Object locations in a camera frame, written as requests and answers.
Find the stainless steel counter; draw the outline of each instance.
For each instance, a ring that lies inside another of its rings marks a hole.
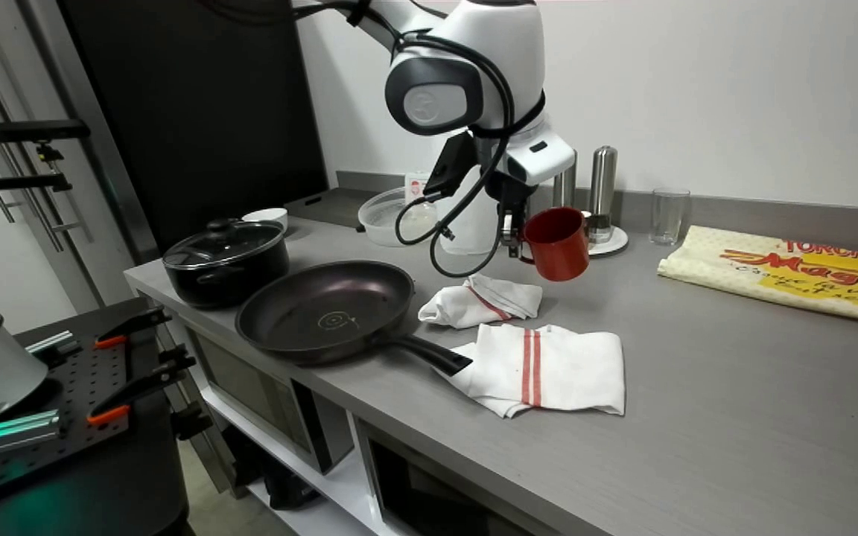
[[[392,262],[416,280],[420,304],[448,282],[431,273],[422,246],[380,246],[301,218],[289,256],[293,271]],[[183,306],[161,262],[130,268],[128,280],[255,368],[292,376],[563,533],[858,533],[858,320],[660,280],[660,256],[630,236],[624,252],[593,259],[575,282],[545,282],[504,256],[484,268],[545,288],[530,325],[621,337],[624,416],[498,420],[405,350],[293,368],[246,349],[232,313]],[[472,329],[416,332],[441,346],[472,338]]]

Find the pot lid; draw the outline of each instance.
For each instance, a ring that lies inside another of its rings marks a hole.
[[[168,271],[206,271],[232,264],[277,246],[283,227],[273,219],[216,219],[206,231],[188,236],[162,252]]]

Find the white towel with red stripes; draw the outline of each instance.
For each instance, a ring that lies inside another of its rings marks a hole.
[[[472,328],[484,320],[536,319],[541,286],[471,273],[462,286],[442,286],[420,306],[422,325]]]
[[[454,350],[472,364],[448,381],[504,420],[527,408],[624,414],[615,332],[480,325],[477,341]]]

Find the black frying pan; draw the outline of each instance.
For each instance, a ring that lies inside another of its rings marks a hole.
[[[237,313],[237,332],[258,350],[302,367],[399,346],[454,376],[466,356],[405,332],[410,294],[410,277],[392,264],[319,264],[258,288]]]

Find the red cup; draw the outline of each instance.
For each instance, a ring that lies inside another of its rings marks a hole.
[[[575,280],[587,268],[582,215],[556,206],[523,224],[527,250],[545,280]]]

